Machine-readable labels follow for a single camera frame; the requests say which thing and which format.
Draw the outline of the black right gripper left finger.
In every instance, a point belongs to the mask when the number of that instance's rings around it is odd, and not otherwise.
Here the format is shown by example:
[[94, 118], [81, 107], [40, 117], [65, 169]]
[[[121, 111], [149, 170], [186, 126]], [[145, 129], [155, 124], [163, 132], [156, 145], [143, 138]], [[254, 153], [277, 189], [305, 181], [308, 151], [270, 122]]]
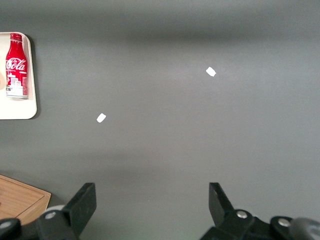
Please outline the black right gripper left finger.
[[96, 208], [96, 185], [85, 183], [66, 205], [55, 206], [39, 217], [39, 239], [78, 240]]

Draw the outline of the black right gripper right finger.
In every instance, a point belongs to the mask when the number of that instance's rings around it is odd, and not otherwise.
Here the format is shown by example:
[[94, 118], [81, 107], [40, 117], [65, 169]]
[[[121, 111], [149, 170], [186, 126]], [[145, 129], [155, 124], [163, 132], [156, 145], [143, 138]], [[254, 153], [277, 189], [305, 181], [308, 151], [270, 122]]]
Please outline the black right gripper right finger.
[[208, 208], [214, 223], [202, 240], [299, 240], [293, 219], [274, 216], [264, 222], [244, 209], [235, 209], [218, 182], [209, 183]]

